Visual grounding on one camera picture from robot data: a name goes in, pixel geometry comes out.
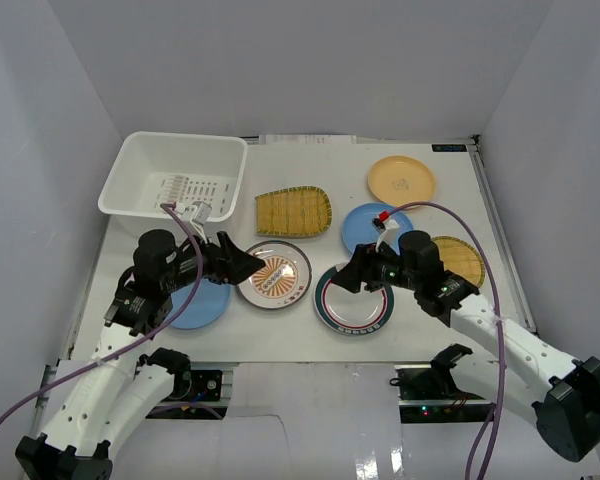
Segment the light blue plate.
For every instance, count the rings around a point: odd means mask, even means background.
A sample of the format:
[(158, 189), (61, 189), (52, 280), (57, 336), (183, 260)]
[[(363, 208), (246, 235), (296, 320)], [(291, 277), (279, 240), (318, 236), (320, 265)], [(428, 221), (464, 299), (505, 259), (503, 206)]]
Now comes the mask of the light blue plate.
[[(341, 227), (341, 235), (346, 249), (353, 254), (358, 244), (375, 243), (379, 233), (373, 226), (372, 221), (381, 212), (390, 210), (389, 205), (380, 202), (362, 204), (351, 210), (345, 217)], [(402, 212), (393, 214), (391, 218), (397, 222), (399, 228), (390, 246), (398, 253), (399, 237), (412, 231), (414, 226), (409, 217)]]
[(231, 298), (231, 286), (216, 285), (202, 279), (194, 298), (170, 327), (179, 330), (203, 328), (219, 319), (227, 309)]

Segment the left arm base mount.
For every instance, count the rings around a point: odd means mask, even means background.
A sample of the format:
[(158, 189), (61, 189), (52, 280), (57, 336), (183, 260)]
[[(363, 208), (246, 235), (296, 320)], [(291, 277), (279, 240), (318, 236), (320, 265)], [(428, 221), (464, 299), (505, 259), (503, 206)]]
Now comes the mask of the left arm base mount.
[(179, 374), (172, 392), (147, 415), (147, 419), (222, 420), (228, 400), (223, 397), (221, 370), (195, 370)]

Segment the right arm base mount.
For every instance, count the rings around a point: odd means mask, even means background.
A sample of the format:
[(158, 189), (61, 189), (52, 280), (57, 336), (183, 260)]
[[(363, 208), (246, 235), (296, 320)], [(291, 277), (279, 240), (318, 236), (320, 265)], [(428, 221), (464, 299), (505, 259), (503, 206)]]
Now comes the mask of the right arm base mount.
[(451, 387), (428, 364), (398, 365), (389, 384), (397, 391), (403, 425), (481, 423), (491, 408), (489, 401)]

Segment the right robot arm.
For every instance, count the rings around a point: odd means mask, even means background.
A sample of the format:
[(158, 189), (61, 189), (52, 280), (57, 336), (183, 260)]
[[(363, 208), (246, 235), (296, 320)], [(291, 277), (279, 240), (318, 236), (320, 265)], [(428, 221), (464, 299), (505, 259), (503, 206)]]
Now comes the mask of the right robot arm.
[(491, 399), (534, 425), (571, 462), (600, 443), (600, 360), (579, 360), (496, 314), (474, 284), (444, 267), (427, 233), (401, 235), (398, 250), (357, 246), (332, 282), (354, 294), (385, 286), (410, 290), (426, 314), (496, 357), (495, 364), (481, 361), (461, 346), (442, 352), (442, 367), (431, 374), (439, 396), (467, 391)]

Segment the green rimmed white plate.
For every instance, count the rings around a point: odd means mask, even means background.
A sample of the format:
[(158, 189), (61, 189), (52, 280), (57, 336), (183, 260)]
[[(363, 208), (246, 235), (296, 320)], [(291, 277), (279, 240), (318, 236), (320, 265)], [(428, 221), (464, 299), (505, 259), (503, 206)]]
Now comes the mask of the green rimmed white plate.
[(335, 285), (332, 277), (344, 263), (326, 270), (316, 284), (317, 315), (331, 330), (350, 337), (370, 335), (382, 329), (392, 316), (395, 297), (390, 287), (353, 294)]

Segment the bamboo pattern round plate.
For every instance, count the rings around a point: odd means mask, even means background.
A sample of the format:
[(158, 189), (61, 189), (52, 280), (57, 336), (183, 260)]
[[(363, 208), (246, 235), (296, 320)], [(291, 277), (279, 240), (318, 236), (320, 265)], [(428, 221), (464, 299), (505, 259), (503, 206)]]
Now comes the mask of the bamboo pattern round plate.
[(482, 256), (467, 242), (452, 236), (433, 237), (440, 259), (447, 270), (462, 276), (477, 287), (485, 280), (486, 269)]

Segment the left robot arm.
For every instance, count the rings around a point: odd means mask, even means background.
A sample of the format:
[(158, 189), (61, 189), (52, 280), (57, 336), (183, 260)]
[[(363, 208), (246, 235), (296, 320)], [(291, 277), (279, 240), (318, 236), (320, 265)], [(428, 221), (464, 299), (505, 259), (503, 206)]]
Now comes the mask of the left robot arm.
[(89, 365), (60, 409), (15, 457), (30, 479), (107, 479), (121, 444), (164, 398), (179, 399), (191, 387), (189, 357), (151, 347), (165, 325), (173, 293), (195, 292), (203, 279), (238, 285), (264, 268), (225, 232), (212, 243), (193, 236), (178, 245), (173, 234), (144, 233), (133, 264), (120, 277)]

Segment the sunburst pattern round plate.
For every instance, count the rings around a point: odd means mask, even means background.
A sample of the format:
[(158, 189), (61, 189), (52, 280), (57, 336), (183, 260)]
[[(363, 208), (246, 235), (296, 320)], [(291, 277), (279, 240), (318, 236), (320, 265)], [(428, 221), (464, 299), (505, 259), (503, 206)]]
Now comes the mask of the sunburst pattern round plate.
[(237, 286), (237, 293), (252, 306), (263, 310), (284, 309), (299, 302), (308, 292), (312, 267), (297, 246), (269, 240), (253, 245), (248, 253), (265, 263)]

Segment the yellow round plate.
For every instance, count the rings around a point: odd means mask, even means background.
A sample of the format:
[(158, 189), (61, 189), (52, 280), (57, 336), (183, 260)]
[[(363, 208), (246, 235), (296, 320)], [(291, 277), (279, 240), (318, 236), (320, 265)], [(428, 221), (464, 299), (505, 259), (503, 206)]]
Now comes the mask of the yellow round plate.
[(432, 171), (419, 160), (401, 155), (377, 161), (368, 172), (367, 183), (377, 199), (394, 207), (431, 201), (436, 190)]

